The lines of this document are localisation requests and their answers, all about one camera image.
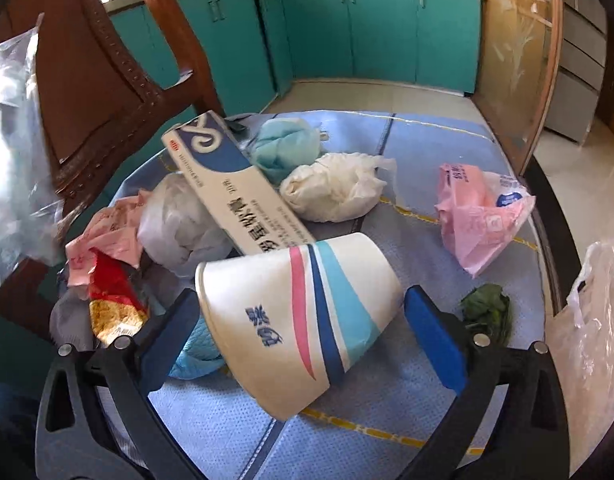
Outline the dark green wrapper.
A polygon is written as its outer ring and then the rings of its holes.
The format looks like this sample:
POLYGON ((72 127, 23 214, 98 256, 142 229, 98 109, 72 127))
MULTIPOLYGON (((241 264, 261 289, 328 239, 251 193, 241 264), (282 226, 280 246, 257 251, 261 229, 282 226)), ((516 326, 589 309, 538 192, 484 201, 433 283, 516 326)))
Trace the dark green wrapper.
POLYGON ((460 301, 462 323, 472 335, 483 334, 505 346, 511 332, 511 300, 500 285, 475 287, 460 301))

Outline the red snack wrapper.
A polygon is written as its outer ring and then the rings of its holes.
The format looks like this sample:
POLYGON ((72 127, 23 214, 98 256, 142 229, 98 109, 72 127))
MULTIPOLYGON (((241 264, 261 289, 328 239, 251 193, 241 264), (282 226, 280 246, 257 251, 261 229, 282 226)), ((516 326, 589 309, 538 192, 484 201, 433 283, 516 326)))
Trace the red snack wrapper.
POLYGON ((89 312, 93 335, 108 347, 120 336, 134 336, 148 319, 130 282, 124 263, 91 249, 94 265, 89 272, 89 312))

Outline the white plastic bag ball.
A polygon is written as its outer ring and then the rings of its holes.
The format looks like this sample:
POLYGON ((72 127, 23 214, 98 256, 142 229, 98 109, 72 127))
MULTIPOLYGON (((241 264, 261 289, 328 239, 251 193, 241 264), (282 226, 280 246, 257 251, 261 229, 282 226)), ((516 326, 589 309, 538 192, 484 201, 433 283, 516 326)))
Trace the white plastic bag ball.
POLYGON ((178 278, 226 259, 233 245, 180 172, 167 174, 142 209, 138 240, 150 260, 178 278))

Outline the pink plastic bag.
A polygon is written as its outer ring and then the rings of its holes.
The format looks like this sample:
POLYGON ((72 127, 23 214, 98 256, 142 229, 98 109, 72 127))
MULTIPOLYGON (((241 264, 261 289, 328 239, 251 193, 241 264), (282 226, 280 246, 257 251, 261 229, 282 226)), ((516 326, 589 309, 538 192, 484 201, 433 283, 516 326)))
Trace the pink plastic bag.
POLYGON ((441 240, 464 271, 480 275, 513 241, 536 198, 511 176, 464 164, 439 167, 441 240))

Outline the paper cup with stripes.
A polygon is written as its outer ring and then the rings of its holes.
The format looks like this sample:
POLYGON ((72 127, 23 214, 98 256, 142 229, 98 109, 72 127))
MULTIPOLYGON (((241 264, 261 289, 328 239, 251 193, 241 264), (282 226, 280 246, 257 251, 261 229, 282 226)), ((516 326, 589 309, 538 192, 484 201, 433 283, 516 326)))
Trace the paper cup with stripes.
POLYGON ((395 271, 362 233, 202 263, 195 289, 232 375, 280 420, 340 382, 403 304, 395 271))

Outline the pink wrapper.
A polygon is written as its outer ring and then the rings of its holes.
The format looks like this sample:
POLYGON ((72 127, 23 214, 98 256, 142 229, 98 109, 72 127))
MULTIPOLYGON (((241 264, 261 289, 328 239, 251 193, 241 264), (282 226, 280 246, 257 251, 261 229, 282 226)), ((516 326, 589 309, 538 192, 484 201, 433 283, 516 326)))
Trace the pink wrapper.
POLYGON ((143 247, 138 240, 142 212, 152 193, 138 194, 116 200, 113 206, 99 210, 83 233, 66 247, 68 287, 86 286, 94 267, 93 249, 139 268, 143 247))

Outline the long blue white box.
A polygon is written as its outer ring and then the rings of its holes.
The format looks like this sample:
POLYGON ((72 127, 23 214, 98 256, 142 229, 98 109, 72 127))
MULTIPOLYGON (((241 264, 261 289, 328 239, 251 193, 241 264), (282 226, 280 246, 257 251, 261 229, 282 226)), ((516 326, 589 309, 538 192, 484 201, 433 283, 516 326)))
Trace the long blue white box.
POLYGON ((206 112, 170 128, 162 142, 241 254, 263 254, 316 241, 216 113, 206 112))

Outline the white tissue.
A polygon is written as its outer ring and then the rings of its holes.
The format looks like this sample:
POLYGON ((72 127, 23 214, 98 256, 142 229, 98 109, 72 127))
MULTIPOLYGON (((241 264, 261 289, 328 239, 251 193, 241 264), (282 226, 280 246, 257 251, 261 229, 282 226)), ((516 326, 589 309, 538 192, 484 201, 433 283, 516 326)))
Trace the white tissue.
POLYGON ((387 181, 396 188, 397 162, 382 155, 327 153, 295 168, 280 184, 283 200, 310 222, 345 222, 368 214, 380 202, 387 181))

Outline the clear plastic bag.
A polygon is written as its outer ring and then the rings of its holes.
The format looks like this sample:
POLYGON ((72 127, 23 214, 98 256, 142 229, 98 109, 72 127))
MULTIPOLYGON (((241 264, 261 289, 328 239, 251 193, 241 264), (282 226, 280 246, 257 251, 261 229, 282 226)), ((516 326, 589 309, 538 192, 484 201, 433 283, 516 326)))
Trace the clear plastic bag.
POLYGON ((0 289, 23 258, 60 259, 64 200, 52 182, 36 73, 43 18, 0 43, 0 289))

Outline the light blue tissue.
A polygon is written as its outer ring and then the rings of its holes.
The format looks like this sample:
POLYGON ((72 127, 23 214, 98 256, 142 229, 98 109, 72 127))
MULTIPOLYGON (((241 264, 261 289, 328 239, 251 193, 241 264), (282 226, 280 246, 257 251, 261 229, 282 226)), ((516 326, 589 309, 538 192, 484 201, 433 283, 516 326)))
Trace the light blue tissue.
POLYGON ((321 153, 321 131, 301 118, 264 122, 249 149, 252 163, 273 186, 297 167, 311 165, 321 153))

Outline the teal lower kitchen cabinets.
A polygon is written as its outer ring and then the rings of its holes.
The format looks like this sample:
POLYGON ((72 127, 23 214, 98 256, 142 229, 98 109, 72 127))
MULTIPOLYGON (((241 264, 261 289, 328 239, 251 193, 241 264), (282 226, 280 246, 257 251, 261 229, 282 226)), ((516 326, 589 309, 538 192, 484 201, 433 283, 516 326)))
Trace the teal lower kitchen cabinets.
POLYGON ((375 79, 472 93, 482 0, 177 0, 229 115, 302 79, 375 79))

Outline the pink plastic waste basket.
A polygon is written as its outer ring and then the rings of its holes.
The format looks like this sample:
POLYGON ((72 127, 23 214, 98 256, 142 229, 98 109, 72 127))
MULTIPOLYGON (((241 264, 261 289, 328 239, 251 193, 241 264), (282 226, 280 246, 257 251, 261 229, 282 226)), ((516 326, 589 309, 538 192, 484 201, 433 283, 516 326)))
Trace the pink plastic waste basket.
POLYGON ((587 248, 565 307, 547 321, 546 343, 564 395, 574 474, 614 422, 614 237, 587 248))

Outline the dark wooden chair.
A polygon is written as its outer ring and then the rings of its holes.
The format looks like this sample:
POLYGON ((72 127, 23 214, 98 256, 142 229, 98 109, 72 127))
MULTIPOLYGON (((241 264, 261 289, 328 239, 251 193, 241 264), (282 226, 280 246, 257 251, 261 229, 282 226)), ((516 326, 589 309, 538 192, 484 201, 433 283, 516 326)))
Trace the dark wooden chair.
MULTIPOLYGON (((176 0, 143 0, 179 76, 158 84, 122 42, 101 0, 0 0, 0 43, 39 32, 36 73, 55 193, 64 200, 58 252, 119 166, 182 110, 220 110, 199 40, 176 0)), ((0 289, 2 318, 41 332, 51 306, 39 287, 54 264, 23 258, 0 289)))

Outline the glass sliding door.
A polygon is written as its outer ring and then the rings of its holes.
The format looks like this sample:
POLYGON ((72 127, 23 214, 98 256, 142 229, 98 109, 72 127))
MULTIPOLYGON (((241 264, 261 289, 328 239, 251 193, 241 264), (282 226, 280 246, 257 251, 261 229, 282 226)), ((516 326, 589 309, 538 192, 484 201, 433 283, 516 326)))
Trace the glass sliding door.
POLYGON ((519 176, 554 95, 562 29, 563 0, 484 0, 473 102, 519 176))

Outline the silver refrigerator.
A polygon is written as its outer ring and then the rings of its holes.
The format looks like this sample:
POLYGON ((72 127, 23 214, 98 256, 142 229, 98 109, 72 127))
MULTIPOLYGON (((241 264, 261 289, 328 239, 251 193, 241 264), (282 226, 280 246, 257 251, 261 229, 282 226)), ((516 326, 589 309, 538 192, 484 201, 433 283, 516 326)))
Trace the silver refrigerator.
POLYGON ((556 86, 545 128, 577 144, 594 120, 607 58, 607 13, 599 0, 563 0, 556 86))

